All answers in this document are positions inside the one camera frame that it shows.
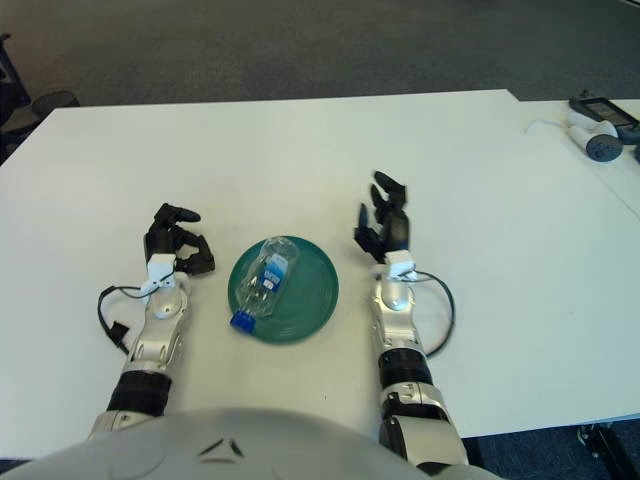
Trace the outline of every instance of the blue bottle cap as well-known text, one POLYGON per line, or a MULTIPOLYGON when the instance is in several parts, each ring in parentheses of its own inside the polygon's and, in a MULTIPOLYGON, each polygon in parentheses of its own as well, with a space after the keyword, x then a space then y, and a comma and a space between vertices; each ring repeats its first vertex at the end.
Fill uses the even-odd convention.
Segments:
POLYGON ((251 335, 256 328, 256 319, 253 315, 249 315, 242 310, 236 310, 236 313, 231 317, 231 326, 243 333, 251 335))

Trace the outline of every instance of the cable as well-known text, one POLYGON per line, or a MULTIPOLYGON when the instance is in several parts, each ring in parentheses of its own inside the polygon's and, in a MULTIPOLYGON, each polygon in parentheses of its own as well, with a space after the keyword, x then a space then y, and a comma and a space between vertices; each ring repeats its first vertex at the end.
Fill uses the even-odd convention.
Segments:
POLYGON ((435 347, 430 352, 425 353, 427 357, 431 357, 436 353, 438 353, 440 350, 442 350, 447 345, 447 343, 449 343, 449 340, 451 339, 451 334, 453 333, 453 327, 456 324, 456 302, 453 299, 453 294, 451 293, 451 290, 449 289, 448 285, 444 282, 444 280, 436 277, 433 273, 429 273, 429 272, 421 272, 419 270, 415 270, 415 273, 417 273, 418 275, 424 275, 427 278, 422 278, 418 280, 403 279, 402 281, 408 282, 408 283, 424 283, 424 282, 430 282, 433 280, 437 282, 440 285, 440 287, 442 287, 442 290, 444 290, 444 293, 447 295, 447 299, 449 299, 449 307, 451 309, 449 326, 447 327, 447 332, 444 338, 442 339, 442 341, 437 347, 435 347))
POLYGON ((561 124, 560 122, 554 122, 554 121, 552 121, 552 120, 545 120, 544 118, 536 118, 534 121, 532 121, 532 122, 529 124, 529 126, 528 126, 527 128, 525 128, 525 130, 524 130, 525 135, 526 135, 527 133, 529 133, 529 131, 530 131, 533 127, 535 127, 536 125, 538 125, 539 123, 544 123, 545 125, 554 125, 554 126, 556 126, 556 127, 560 127, 560 128, 562 128, 563 130, 566 130, 566 129, 567 129, 567 126, 566 126, 566 125, 561 124))
POLYGON ((119 286, 111 285, 110 287, 107 287, 102 292, 100 292, 100 295, 98 296, 98 322, 100 322, 100 326, 102 327, 102 330, 104 330, 104 333, 107 335, 107 337, 109 337, 109 340, 111 340, 113 344, 116 347, 118 347, 120 350, 122 350, 126 355, 129 355, 129 349, 124 344, 122 339, 124 338, 125 334, 129 331, 129 328, 115 321, 113 322, 113 326, 109 328, 109 326, 107 325, 107 322, 104 319, 104 315, 102 315, 102 302, 107 296, 111 295, 116 290, 126 295, 127 297, 133 298, 133 299, 140 299, 140 298, 145 298, 150 295, 153 295, 155 292, 157 292, 160 289, 159 284, 161 284, 164 280, 169 278, 174 273, 175 271, 172 271, 171 273, 162 277, 158 281, 158 286, 153 290, 151 290, 150 292, 145 293, 144 295, 131 295, 129 292, 127 292, 127 290, 140 291, 140 287, 130 287, 127 285, 119 285, 119 286))

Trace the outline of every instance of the chair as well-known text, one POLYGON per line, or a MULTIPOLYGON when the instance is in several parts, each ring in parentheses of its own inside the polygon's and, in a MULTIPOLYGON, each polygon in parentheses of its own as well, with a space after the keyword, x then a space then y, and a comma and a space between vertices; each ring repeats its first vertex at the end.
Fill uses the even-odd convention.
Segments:
MULTIPOLYGON (((13 112, 31 104, 31 97, 4 49, 4 41, 8 38, 11 38, 8 33, 0 35, 0 128, 9 121, 13 112)), ((31 105, 38 120, 13 130, 0 131, 0 165, 9 157, 9 146, 20 145, 55 108, 79 105, 71 92, 53 92, 38 98, 31 105)))

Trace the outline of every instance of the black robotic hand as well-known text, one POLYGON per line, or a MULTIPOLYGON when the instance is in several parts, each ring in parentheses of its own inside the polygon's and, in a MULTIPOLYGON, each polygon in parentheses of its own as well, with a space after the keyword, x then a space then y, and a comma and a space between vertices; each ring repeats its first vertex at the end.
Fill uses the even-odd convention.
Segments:
POLYGON ((371 185, 371 199, 375 207, 374 216, 376 222, 382 225, 382 229, 378 234, 369 227, 367 207, 361 203, 354 239, 378 263, 383 263, 385 253, 409 249, 409 218, 403 210, 407 202, 407 189, 382 172, 375 172, 374 179, 388 195, 385 200, 378 188, 371 185))
POLYGON ((207 241, 176 225, 177 222, 199 222, 200 215, 186 208, 163 204, 153 217, 153 224, 144 236, 144 254, 147 262, 154 253, 177 253, 183 245, 198 249, 189 258, 176 260, 176 271, 198 275, 214 270, 216 263, 207 241))

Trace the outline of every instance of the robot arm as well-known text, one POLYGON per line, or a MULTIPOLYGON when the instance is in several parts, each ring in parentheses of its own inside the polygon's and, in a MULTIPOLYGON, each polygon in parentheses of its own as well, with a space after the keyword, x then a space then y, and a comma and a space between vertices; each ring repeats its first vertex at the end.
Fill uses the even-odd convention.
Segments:
POLYGON ((146 302, 144 326, 127 354, 107 411, 96 419, 92 436, 164 413, 171 388, 168 368, 182 345, 189 318, 187 275, 215 268, 204 237, 176 225, 199 220, 197 213, 165 203, 144 236, 148 280, 140 287, 138 297, 146 302), (197 247, 198 252, 178 258, 176 252, 185 244, 197 247))
POLYGON ((370 305, 373 339, 380 370, 383 424, 380 443, 419 469, 435 474, 449 465, 468 464, 466 451, 451 421, 444 399, 434 386, 427 356, 413 323, 415 298, 407 281, 415 281, 409 252, 409 220, 402 211, 406 189, 387 175, 375 179, 389 194, 384 201, 372 185, 380 235, 367 223, 360 207, 355 240, 377 261, 370 305))

